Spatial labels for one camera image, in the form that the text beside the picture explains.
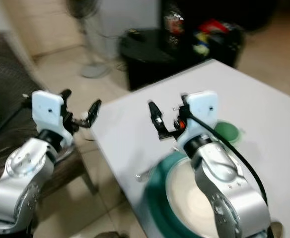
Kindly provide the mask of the metal cutlery piece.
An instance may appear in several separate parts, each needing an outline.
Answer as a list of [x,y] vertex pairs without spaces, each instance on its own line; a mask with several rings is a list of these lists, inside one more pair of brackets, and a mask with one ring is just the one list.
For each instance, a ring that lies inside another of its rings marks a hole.
[[136,174],[136,176],[135,176],[136,181],[139,182],[139,183],[148,181],[148,179],[151,176],[151,173],[152,173],[153,170],[154,170],[154,167],[151,167],[148,170],[145,170],[145,172]]

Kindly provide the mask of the dark wicker chair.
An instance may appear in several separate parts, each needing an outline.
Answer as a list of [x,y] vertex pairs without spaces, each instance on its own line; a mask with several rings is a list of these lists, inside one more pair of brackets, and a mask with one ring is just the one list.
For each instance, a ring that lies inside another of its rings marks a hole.
[[[12,49],[8,34],[0,32],[0,123],[20,106],[23,95],[31,95],[42,88]],[[36,134],[38,132],[29,109],[21,111],[0,131],[0,175],[9,154]],[[44,188],[51,193],[84,172],[82,156],[78,150],[74,150],[59,162]]]

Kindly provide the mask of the small green round dish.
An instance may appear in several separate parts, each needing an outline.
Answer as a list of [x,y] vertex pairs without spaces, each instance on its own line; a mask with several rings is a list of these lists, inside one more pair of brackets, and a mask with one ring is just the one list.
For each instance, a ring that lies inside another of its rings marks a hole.
[[215,125],[215,131],[233,146],[242,141],[243,131],[228,121],[219,120]]

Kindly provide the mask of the dark table leg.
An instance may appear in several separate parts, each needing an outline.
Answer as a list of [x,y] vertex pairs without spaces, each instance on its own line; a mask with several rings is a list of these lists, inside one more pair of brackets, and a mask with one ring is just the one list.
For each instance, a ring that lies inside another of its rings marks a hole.
[[83,165],[84,173],[82,175],[83,181],[86,184],[88,190],[92,195],[99,193],[98,183],[95,181],[97,179],[97,172],[95,168],[89,168],[86,165]]

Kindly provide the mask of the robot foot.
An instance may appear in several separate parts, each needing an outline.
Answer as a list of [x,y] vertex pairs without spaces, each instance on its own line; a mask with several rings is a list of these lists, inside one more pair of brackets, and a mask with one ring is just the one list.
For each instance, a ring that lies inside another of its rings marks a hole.
[[94,238],[123,238],[123,237],[117,231],[111,231],[111,232],[100,232]]

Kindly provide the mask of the dark bottle with label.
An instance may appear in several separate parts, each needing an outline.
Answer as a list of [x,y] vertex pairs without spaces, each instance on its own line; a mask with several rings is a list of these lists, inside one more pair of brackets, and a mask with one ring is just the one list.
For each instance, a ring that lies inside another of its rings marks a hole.
[[176,52],[183,44],[184,14],[177,0],[161,0],[162,45],[168,52]]

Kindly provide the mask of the grey standing fan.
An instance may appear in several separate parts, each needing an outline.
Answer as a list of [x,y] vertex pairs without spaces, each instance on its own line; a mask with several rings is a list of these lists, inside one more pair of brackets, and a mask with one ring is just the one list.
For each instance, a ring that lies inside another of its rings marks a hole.
[[83,34],[83,42],[86,50],[88,63],[81,70],[81,76],[97,79],[110,73],[105,57],[106,45],[103,34],[99,32],[100,0],[65,0],[70,16],[78,23],[80,32]]

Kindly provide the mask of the small dark object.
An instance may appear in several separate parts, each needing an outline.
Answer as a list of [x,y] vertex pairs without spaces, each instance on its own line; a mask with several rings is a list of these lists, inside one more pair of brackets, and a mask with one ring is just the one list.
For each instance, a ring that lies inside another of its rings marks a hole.
[[138,29],[128,29],[126,31],[126,37],[138,42],[143,42],[145,40],[144,35]]

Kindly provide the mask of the green rimmed white plate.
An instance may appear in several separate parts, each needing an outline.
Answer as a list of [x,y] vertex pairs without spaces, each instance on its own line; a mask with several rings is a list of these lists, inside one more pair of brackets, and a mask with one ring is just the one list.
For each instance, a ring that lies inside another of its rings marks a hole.
[[190,159],[177,151],[149,175],[144,199],[161,238],[219,238],[215,213],[194,175]]

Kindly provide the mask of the black side table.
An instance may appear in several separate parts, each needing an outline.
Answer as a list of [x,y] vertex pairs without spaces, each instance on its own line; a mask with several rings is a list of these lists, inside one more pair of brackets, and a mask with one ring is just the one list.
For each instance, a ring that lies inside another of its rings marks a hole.
[[183,39],[176,52],[168,52],[162,45],[162,29],[138,29],[145,37],[134,41],[124,34],[119,41],[119,55],[126,65],[129,91],[143,88],[209,60],[217,60],[236,68],[245,45],[245,35],[239,29],[210,40],[210,55],[197,55],[192,45],[195,38]]

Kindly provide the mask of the red and yellow bag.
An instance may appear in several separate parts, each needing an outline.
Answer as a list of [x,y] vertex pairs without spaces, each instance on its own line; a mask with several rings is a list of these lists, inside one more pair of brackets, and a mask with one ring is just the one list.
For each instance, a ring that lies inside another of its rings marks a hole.
[[226,35],[234,30],[234,25],[231,23],[222,22],[216,19],[208,19],[201,23],[193,32],[195,43],[192,45],[193,51],[199,56],[209,56],[210,40],[216,36]]

